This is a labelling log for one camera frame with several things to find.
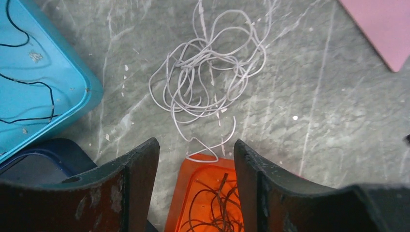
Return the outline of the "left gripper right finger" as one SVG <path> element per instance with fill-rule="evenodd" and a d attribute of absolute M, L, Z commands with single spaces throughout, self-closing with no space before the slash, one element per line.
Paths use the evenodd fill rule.
<path fill-rule="evenodd" d="M 299 177 L 241 140 L 234 165 L 247 232 L 407 232 L 410 187 L 354 184 L 331 188 Z"/>

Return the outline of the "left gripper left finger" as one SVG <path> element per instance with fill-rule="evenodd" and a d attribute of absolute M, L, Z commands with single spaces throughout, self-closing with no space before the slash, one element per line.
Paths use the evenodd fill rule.
<path fill-rule="evenodd" d="M 128 153 L 59 183 L 0 183 L 3 232 L 145 232 L 160 144 Z"/>

